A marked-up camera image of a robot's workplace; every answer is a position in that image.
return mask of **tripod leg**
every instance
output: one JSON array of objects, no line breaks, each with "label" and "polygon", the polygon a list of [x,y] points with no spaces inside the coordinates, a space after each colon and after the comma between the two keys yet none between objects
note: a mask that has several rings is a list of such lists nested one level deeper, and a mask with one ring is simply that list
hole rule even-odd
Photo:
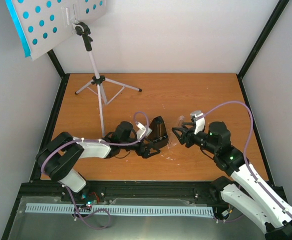
[{"label": "tripod leg", "polygon": [[102,99],[104,100],[105,105],[107,105],[109,102],[107,100],[106,93],[102,84],[100,85],[100,92],[101,92],[101,96],[102,96]]},{"label": "tripod leg", "polygon": [[118,82],[118,81],[111,80],[111,79],[109,79],[109,78],[106,78],[106,81],[107,81],[107,82],[110,82],[110,83],[113,83],[113,84],[117,84],[117,85],[120,85],[120,86],[126,87],[126,88],[129,88],[129,89],[136,90],[136,91],[138,91],[138,92],[141,92],[141,91],[142,91],[141,88],[137,88],[137,87],[134,87],[134,86],[130,86],[130,85],[127,85],[127,84],[124,84],[124,83]]},{"label": "tripod leg", "polygon": [[81,89],[75,92],[75,94],[79,94],[81,91],[83,91],[86,87],[91,85],[92,80],[90,80],[88,83],[86,83]]},{"label": "tripod leg", "polygon": [[102,115],[100,85],[97,85],[97,91],[98,91],[98,103],[99,103],[99,114],[100,114],[100,124],[101,124],[101,135],[102,135],[102,137],[104,137],[105,136],[105,126],[104,126],[104,117]]}]

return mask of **perforated panel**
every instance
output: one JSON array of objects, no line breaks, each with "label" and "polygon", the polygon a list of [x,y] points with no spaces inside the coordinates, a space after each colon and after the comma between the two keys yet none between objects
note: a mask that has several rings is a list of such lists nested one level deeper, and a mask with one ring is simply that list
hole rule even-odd
[{"label": "perforated panel", "polygon": [[75,34],[74,21],[92,23],[106,0],[6,0],[25,55],[34,60]]},{"label": "perforated panel", "polygon": [[[94,205],[91,210],[82,209],[82,214],[89,214],[98,209],[107,209],[114,216],[186,216],[211,218],[212,207],[204,206],[120,206],[120,205]],[[73,214],[72,204],[27,203],[25,213],[45,214]]]}]

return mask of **clear plastic bag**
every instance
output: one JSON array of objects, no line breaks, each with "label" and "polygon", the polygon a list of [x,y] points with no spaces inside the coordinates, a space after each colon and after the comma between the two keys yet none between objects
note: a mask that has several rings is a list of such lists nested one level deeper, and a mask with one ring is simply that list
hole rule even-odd
[{"label": "clear plastic bag", "polygon": [[[184,116],[178,117],[177,122],[174,125],[174,127],[181,128],[182,123],[184,122],[184,119],[185,119]],[[177,137],[175,136],[175,134],[173,132],[171,132],[169,135],[169,142],[167,144],[167,147],[170,149],[177,144],[179,144],[179,141],[178,141]]]}]

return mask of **black bracket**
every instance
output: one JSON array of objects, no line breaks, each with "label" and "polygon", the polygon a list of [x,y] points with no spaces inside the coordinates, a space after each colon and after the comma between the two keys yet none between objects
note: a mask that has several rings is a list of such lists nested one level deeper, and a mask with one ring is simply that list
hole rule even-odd
[{"label": "black bracket", "polygon": [[96,85],[101,85],[103,81],[106,80],[106,77],[101,75],[99,76],[99,78],[97,79],[96,76],[93,76],[92,77],[92,81],[91,81],[91,84],[96,84]]},{"label": "black bracket", "polygon": [[91,34],[89,27],[83,22],[80,22],[75,27],[75,30],[77,35],[82,36],[82,39],[84,40],[85,43],[86,51],[91,52],[92,51],[91,43],[93,40],[89,36]]}]

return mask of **plastic cable duct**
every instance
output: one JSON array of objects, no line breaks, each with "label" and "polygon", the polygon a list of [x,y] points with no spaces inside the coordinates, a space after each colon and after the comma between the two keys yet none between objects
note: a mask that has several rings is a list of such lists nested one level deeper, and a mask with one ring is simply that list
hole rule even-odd
[{"label": "plastic cable duct", "polygon": [[[213,209],[208,206],[133,206],[133,205],[93,205],[91,209],[80,209],[80,214],[89,214],[96,210],[106,209],[112,216],[185,216],[213,218]],[[27,203],[25,213],[42,214],[73,214],[72,204],[54,203]],[[107,215],[105,212],[97,212],[96,215]]]}]

